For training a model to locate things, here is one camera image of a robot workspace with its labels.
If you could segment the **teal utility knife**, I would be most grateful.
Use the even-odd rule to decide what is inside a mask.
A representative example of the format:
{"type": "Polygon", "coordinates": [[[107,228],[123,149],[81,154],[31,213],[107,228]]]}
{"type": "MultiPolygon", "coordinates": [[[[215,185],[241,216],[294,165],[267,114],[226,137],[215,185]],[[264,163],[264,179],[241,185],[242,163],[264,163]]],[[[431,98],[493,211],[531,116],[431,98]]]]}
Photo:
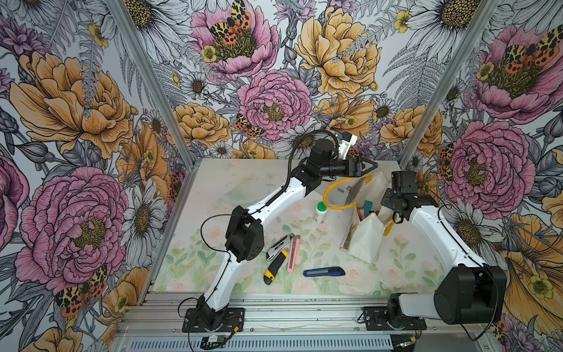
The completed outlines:
{"type": "Polygon", "coordinates": [[[372,211],[373,203],[371,201],[366,200],[364,203],[364,218],[367,218],[372,211]]]}

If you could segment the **white pouch with yellow handles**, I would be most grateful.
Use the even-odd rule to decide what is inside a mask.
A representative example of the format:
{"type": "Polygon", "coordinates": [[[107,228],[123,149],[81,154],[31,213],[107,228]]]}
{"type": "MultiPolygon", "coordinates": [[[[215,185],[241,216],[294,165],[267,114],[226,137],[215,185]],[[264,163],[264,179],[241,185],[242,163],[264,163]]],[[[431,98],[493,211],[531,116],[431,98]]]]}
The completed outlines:
{"type": "Polygon", "coordinates": [[[343,216],[342,252],[371,265],[376,263],[384,233],[391,222],[391,211],[381,205],[390,186],[390,179],[378,170],[363,177],[343,178],[324,191],[323,202],[327,208],[343,216]],[[372,211],[360,220],[357,211],[364,209],[366,200],[373,203],[372,211]]]}

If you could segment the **blue utility knife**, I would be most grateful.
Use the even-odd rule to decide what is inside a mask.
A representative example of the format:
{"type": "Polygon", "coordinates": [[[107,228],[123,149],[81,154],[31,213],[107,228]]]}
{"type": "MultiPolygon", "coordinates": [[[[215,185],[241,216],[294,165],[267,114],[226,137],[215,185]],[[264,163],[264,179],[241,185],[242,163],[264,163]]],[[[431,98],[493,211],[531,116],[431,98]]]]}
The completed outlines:
{"type": "Polygon", "coordinates": [[[303,272],[305,277],[343,277],[346,272],[343,268],[339,266],[325,267],[325,268],[314,268],[305,270],[303,272]]]}

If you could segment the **silver black utility knife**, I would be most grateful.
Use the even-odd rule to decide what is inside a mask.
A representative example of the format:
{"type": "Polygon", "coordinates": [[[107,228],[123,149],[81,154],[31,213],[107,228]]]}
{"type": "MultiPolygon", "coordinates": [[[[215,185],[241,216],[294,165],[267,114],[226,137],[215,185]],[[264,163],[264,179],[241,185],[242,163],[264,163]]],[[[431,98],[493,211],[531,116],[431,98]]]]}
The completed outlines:
{"type": "Polygon", "coordinates": [[[274,245],[272,245],[267,251],[266,251],[266,260],[268,262],[273,261],[276,256],[282,251],[282,250],[287,250],[289,249],[290,243],[293,240],[294,235],[293,233],[290,233],[288,235],[283,236],[282,238],[280,238],[274,245]]]}

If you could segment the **black yellow utility knife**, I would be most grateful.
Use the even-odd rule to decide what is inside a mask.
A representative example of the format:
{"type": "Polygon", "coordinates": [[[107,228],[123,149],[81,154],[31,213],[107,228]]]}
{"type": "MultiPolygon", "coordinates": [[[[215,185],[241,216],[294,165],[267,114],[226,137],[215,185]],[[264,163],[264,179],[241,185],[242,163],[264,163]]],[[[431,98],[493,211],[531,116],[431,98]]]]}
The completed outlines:
{"type": "Polygon", "coordinates": [[[267,270],[265,271],[265,274],[263,275],[263,281],[265,284],[270,285],[274,281],[276,275],[278,274],[280,268],[282,267],[284,261],[286,260],[287,255],[288,255],[287,251],[283,249],[271,261],[267,270]]]}

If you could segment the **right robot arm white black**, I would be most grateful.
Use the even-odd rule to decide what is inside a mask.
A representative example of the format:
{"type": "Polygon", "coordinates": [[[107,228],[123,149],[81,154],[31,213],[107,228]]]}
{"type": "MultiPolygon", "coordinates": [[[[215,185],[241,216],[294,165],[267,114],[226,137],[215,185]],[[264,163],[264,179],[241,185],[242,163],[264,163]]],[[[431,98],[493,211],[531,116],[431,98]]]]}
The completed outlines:
{"type": "Polygon", "coordinates": [[[430,195],[419,194],[414,172],[393,172],[381,205],[392,210],[395,224],[407,220],[422,234],[445,274],[433,293],[392,295],[386,308],[388,324],[399,328],[415,318],[449,325],[500,321],[506,274],[488,265],[462,240],[442,214],[444,207],[430,195]]]}

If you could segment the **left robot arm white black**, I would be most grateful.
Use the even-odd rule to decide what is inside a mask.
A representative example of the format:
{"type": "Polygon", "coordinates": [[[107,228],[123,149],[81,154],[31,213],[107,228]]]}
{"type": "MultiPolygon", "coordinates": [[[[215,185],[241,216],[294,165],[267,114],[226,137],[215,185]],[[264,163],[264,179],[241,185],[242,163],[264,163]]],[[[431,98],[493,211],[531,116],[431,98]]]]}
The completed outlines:
{"type": "Polygon", "coordinates": [[[353,145],[343,136],[319,139],[309,157],[293,166],[294,154],[287,163],[282,186],[249,208],[233,209],[226,230],[223,261],[211,286],[197,300],[195,316],[209,331],[217,330],[226,319],[230,296],[243,267],[264,247],[264,230],[286,208],[314,191],[326,177],[360,178],[378,168],[378,163],[358,155],[349,157],[353,145]]]}

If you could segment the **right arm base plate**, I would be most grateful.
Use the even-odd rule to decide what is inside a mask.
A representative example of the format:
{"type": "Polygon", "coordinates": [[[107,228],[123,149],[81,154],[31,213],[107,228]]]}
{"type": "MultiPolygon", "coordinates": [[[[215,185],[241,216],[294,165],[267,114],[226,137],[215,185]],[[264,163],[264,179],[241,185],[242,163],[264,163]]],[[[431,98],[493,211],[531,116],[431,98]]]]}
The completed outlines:
{"type": "Polygon", "coordinates": [[[385,307],[364,307],[362,318],[368,331],[424,331],[423,318],[409,317],[401,312],[388,312],[385,307]]]}

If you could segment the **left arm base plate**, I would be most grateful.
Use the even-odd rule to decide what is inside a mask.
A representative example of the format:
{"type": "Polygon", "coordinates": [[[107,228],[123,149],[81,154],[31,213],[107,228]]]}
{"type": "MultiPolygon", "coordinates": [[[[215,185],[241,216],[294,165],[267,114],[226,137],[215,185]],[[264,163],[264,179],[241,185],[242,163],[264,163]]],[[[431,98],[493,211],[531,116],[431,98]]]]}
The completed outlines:
{"type": "Polygon", "coordinates": [[[242,307],[227,307],[220,312],[190,308],[182,326],[184,333],[242,331],[246,310],[242,307]]]}

